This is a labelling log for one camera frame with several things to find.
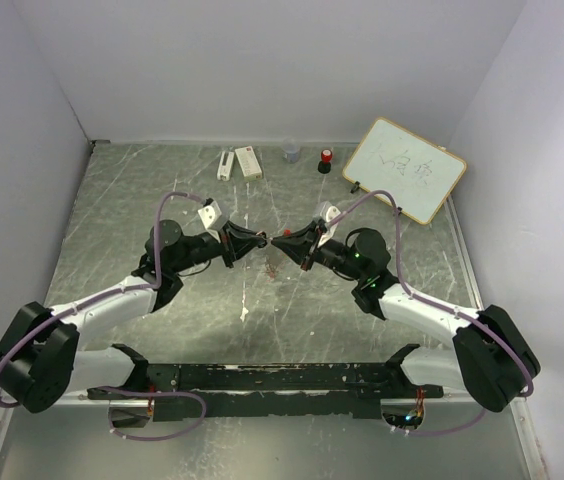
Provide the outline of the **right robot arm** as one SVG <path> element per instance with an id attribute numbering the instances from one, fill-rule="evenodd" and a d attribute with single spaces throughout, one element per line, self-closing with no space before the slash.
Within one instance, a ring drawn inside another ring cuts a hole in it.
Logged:
<path id="1" fill-rule="evenodd" d="M 501 307 L 461 307 L 403 285 L 388 268 L 391 255 L 380 232 L 360 228 L 346 242 L 324 239 L 312 222 L 306 228 L 272 239 L 272 245 L 301 269 L 322 265 L 355 282 L 355 303 L 382 320 L 411 326 L 433 337 L 441 349 L 409 348 L 386 374 L 388 390 L 410 396 L 421 385 L 467 392 L 491 412 L 531 392 L 541 365 Z"/>

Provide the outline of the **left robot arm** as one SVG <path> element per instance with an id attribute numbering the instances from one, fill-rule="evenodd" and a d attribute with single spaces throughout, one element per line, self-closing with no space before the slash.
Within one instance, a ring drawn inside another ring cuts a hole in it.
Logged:
<path id="1" fill-rule="evenodd" d="M 226 222 L 216 234 L 187 236 L 174 220 L 150 231 L 138 267 L 115 286 L 81 300 L 21 307 L 0 340 L 0 407 L 31 413 L 79 390 L 113 391 L 127 399 L 149 390 L 147 360 L 123 344 L 87 351 L 85 345 L 125 321 L 168 305 L 183 287 L 181 272 L 223 260 L 226 267 L 267 244 L 264 233 Z"/>

